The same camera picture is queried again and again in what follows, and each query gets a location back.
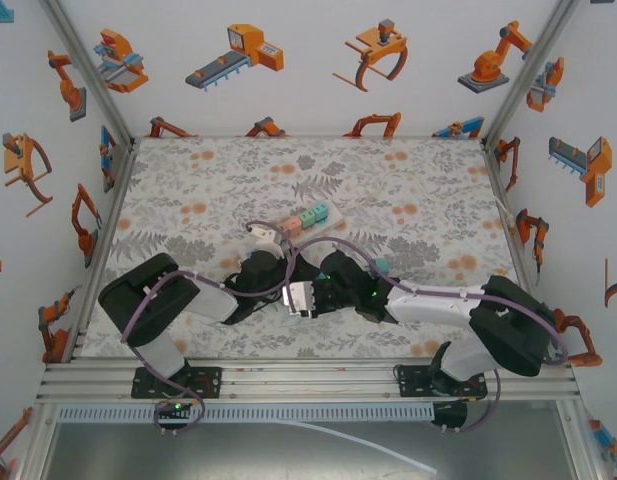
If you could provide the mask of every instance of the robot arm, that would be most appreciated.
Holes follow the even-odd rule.
[[[266,289],[266,282],[279,284],[278,277],[284,278],[286,267],[285,258],[257,250],[244,261],[242,272],[233,284],[240,287],[236,289],[238,292],[260,292]],[[492,276],[486,285],[471,288],[424,287],[399,279],[388,282],[371,277],[339,250],[328,255],[320,269],[310,267],[293,272],[303,278],[299,281],[291,278],[295,310],[291,309],[291,313],[314,318],[338,309],[354,308],[373,322],[427,321],[470,329],[474,335],[444,343],[433,359],[429,381],[431,390],[439,396],[460,396],[457,393],[464,387],[463,382],[475,374],[500,367],[522,376],[539,373],[550,333],[530,317],[508,310],[493,299],[521,305],[553,327],[554,313],[505,277]],[[139,305],[145,302],[147,292],[161,277],[176,270],[178,266],[172,258],[159,254],[106,286],[99,303],[124,332]],[[284,303],[290,305],[286,289],[282,291]],[[251,303],[242,302],[242,297],[235,301],[221,289],[206,286],[201,293],[199,285],[189,278],[177,276],[168,280],[127,335],[128,345],[166,378],[172,378],[186,366],[168,338],[166,328],[181,311],[190,309],[193,299],[201,299],[198,313],[227,324],[237,323],[253,311]],[[239,318],[230,322],[234,314]]]
[[[501,57],[501,63],[506,59],[510,45],[514,45],[521,50],[523,52],[523,58],[526,58],[526,55],[528,55],[530,51],[530,47],[532,47],[532,42],[519,32],[519,22],[510,22],[501,29],[499,35],[501,36],[501,40],[499,41],[499,45],[497,45],[496,53]]]
[[[440,347],[431,365],[432,383],[440,394],[451,395],[473,375],[505,368],[522,376],[539,374],[550,334],[531,318],[491,301],[496,296],[522,305],[553,327],[554,313],[511,280],[492,276],[474,287],[430,287],[393,279],[402,288],[374,280],[343,252],[328,255],[321,264],[325,279],[291,284],[296,314],[316,317],[353,307],[373,322],[431,322],[465,328],[468,338]],[[284,290],[284,303],[289,305]]]

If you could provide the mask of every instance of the metal rail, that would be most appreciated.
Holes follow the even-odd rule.
[[[510,202],[508,202],[508,197],[506,196],[506,188],[504,187],[504,184],[501,181],[501,176],[499,175],[499,164],[497,163],[494,152],[484,151],[484,159],[486,162],[486,168],[488,169],[488,176],[490,177],[490,185],[492,186],[492,191],[495,196],[499,200],[501,200],[501,203],[503,203],[504,207],[506,207],[506,210],[510,212]],[[497,209],[499,210],[499,216],[502,219],[505,219],[506,212],[501,209],[501,206],[499,204],[497,204]],[[525,291],[527,291],[534,297],[536,293],[535,284],[531,280],[530,274],[528,273],[528,267],[522,256],[523,245],[521,244],[519,233],[517,232],[517,230],[511,231],[509,228],[504,228],[504,233],[506,235],[506,241],[508,242],[508,250],[510,250],[512,264],[515,267],[515,273],[517,274],[517,280],[519,281],[519,285],[521,285],[521,287]]]
[[[502,137],[515,112],[520,105],[525,104],[524,97],[530,90],[539,72],[543,71],[544,63],[550,51],[580,3],[582,3],[581,0],[559,0],[555,6],[548,22],[546,22],[546,25],[539,34],[539,38],[533,44],[521,72],[517,75],[510,89],[510,93],[492,122],[492,126],[486,136],[486,151],[494,152],[499,139]]]
[[[192,366],[224,369],[221,395],[209,403],[289,402],[419,402],[401,398],[393,368],[397,364],[427,365],[430,359],[360,360],[224,360],[189,359]],[[49,365],[37,401],[43,403],[154,403],[130,397],[134,359],[82,359],[69,365]],[[536,378],[502,371],[502,400],[564,400],[579,398],[569,366],[544,367]],[[493,395],[492,373],[486,384]]]
[[[603,480],[606,477],[599,447],[588,426],[588,414],[583,400],[559,402],[557,411],[570,453],[575,478]]]
[[[130,182],[132,167],[135,163],[135,154],[133,152],[124,152],[121,159],[114,161],[120,161],[121,163],[119,177],[117,178],[117,182],[114,187],[112,206],[110,207],[108,218],[106,219],[103,234],[99,238],[98,247],[95,249],[92,262],[92,271],[90,277],[88,278],[88,283],[86,284],[84,302],[81,305],[79,317],[77,318],[75,324],[72,325],[72,328],[68,333],[66,347],[61,357],[62,362],[69,362],[73,357],[77,336],[79,332],[86,328],[88,322],[90,321],[90,315],[92,314],[92,309],[95,306],[95,300],[97,299],[97,294],[99,293],[99,282],[101,281],[101,276],[104,268],[106,267],[106,260],[108,259],[108,252],[112,246],[112,240],[117,227],[117,220],[119,218],[121,206],[123,205],[126,190],[128,189],[128,184]]]

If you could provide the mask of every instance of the teal block on table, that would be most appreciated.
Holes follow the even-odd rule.
[[[313,207],[312,211],[315,214],[315,221],[321,222],[328,218],[328,205],[325,203],[320,203],[316,207]]]
[[[301,220],[301,228],[304,230],[312,227],[317,221],[315,217],[315,212],[312,210],[306,210],[304,213],[299,215],[299,220]]]
[[[374,263],[379,268],[379,270],[381,270],[381,273],[383,273],[384,275],[390,275],[390,264],[388,263],[388,260],[386,260],[384,257],[373,258],[372,263]],[[372,269],[370,270],[370,275],[373,278],[378,277],[377,272]]]

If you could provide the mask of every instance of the white wall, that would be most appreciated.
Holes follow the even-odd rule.
[[[590,327],[604,363],[575,373],[591,413],[617,436],[617,295],[604,308],[605,257],[610,284],[617,282],[617,2],[582,3],[549,58],[565,59],[557,96],[544,113],[520,107],[504,138],[521,139],[519,181],[509,194],[514,213],[527,207],[550,224],[539,294]],[[606,196],[593,208],[585,205],[578,175],[548,159],[551,136],[583,151],[599,136],[608,139],[613,166]],[[505,182],[509,176],[504,165]],[[573,353],[582,351],[581,341],[569,338]]]
[[[144,57],[148,83],[131,93],[111,91],[134,135],[145,135],[155,116],[201,135],[244,135],[271,116],[291,135],[342,135],[360,117],[403,114],[399,135],[431,135],[454,121],[499,110],[510,85],[472,93],[457,77],[499,42],[499,30],[513,20],[534,41],[553,0],[186,0],[173,6],[156,0],[83,2],[63,0],[94,62],[99,32],[124,35]],[[409,57],[392,82],[367,72],[368,93],[335,78],[354,78],[359,54],[344,42],[390,18],[408,37]],[[285,68],[242,70],[207,92],[185,78],[229,50],[226,28],[250,23],[284,50]],[[390,66],[396,55],[392,55]],[[523,61],[511,49],[503,71],[512,79]],[[368,128],[380,133],[381,127]]]
[[[43,343],[37,309],[52,305],[76,284],[86,284],[89,270],[70,221],[71,204],[81,182],[102,217],[113,192],[104,195],[99,158],[103,116],[91,95],[87,116],[68,119],[59,92],[59,76],[48,65],[47,50],[66,53],[38,2],[8,0],[13,24],[0,24],[0,438],[33,402],[43,372]],[[73,67],[76,86],[84,81]],[[53,200],[26,218],[37,201],[23,182],[9,187],[4,174],[2,134],[26,132],[45,149],[53,172],[38,182]],[[42,171],[34,155],[35,173]],[[83,208],[82,225],[95,227]],[[80,310],[83,289],[73,298],[64,322]]]

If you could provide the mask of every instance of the floral table surface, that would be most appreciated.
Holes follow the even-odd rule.
[[[344,222],[328,234],[385,257],[391,275],[430,285],[515,279],[478,141],[441,139],[145,139],[102,287],[159,252],[215,280],[239,270],[252,219],[278,220],[324,199]],[[314,264],[330,243],[307,249]],[[342,310],[306,319],[269,305],[236,326],[183,312],[169,333],[189,357],[430,356],[467,331],[373,324]],[[95,305],[82,356],[132,356]]]

